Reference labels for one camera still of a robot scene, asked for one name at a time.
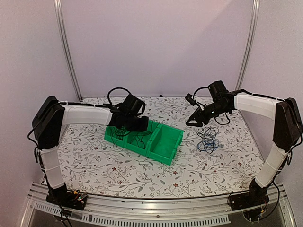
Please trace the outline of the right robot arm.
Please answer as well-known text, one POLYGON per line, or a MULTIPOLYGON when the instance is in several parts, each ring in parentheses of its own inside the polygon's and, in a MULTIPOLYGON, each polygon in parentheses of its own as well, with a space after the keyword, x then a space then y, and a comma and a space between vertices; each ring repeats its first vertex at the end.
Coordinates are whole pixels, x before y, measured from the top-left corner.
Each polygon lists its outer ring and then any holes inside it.
POLYGON ((282 99, 252 93, 245 89, 229 91, 221 80, 198 88, 193 94, 187 94, 185 99, 197 107, 186 121, 187 126, 205 126, 211 119, 221 114, 230 114, 234 110, 272 120, 274 125, 270 152, 245 195, 246 204, 255 206, 263 199, 263 194, 284 166, 291 162, 293 149, 303 141, 303 122, 296 100, 291 97, 282 99), (212 103, 206 105, 198 100, 196 93, 201 89, 209 91, 212 103))

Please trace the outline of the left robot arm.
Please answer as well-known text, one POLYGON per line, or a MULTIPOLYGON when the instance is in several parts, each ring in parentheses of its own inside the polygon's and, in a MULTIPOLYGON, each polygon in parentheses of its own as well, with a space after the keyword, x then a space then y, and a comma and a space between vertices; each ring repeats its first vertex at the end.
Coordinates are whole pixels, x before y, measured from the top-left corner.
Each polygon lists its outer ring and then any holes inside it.
POLYGON ((146 104, 128 93, 125 100, 113 104, 93 105, 59 101, 49 96, 32 121, 32 130, 27 139, 35 144, 35 158, 45 175, 52 198, 60 205, 70 202, 70 194, 63 180, 58 158, 61 129, 71 124, 97 124, 114 126, 129 132, 142 132, 148 128, 149 118, 144 116, 146 104))

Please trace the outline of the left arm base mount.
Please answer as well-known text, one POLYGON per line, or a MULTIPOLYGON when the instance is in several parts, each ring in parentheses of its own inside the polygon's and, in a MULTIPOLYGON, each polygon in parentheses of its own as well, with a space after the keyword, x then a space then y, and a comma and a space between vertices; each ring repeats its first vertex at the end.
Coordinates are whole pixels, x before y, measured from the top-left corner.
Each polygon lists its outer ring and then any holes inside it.
POLYGON ((88 194, 86 192, 56 189, 49 190, 46 201, 58 205, 59 207, 84 210, 87 198, 88 194))

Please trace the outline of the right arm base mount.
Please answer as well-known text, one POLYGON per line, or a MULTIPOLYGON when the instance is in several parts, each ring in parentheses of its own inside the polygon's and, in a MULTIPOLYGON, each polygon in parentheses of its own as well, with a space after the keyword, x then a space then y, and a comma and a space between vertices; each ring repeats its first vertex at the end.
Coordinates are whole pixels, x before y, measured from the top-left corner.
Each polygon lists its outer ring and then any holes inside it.
POLYGON ((260 221, 268 209, 268 203, 267 193, 260 197, 251 197, 249 192, 232 192, 227 199, 231 210, 242 210, 244 218, 249 222, 260 221))

